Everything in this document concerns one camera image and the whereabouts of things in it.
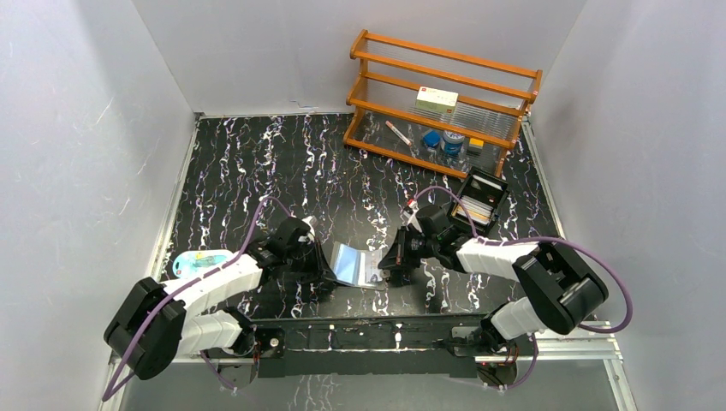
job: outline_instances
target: marker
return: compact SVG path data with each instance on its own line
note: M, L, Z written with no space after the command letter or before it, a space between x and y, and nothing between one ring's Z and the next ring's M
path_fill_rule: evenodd
M398 128L396 128L393 124L391 124L390 122L386 122L386 126L388 126L388 128L390 128L390 131L396 133L398 138L401 139L401 141L403 141L404 143L406 143L406 146L410 147L412 145L411 140L407 139L406 136L403 135L400 131L398 131Z

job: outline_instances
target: marble tabletop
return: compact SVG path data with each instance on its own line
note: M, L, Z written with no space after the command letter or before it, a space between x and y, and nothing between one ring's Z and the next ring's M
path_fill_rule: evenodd
M206 118L199 121L191 162L176 213L162 280L182 252L241 247L255 207L278 197L297 217L315 216L326 257L338 241L358 249L393 242L407 199L423 188L456 190L461 182L342 143L348 114ZM509 198L489 234L494 239L556 235L539 174L527 142L504 165ZM442 193L428 200L446 204ZM256 234L276 227L284 213L269 206ZM256 319L486 313L521 297L514 282L486 273L446 270L436 260L385 290L299 283L283 277L220 302Z

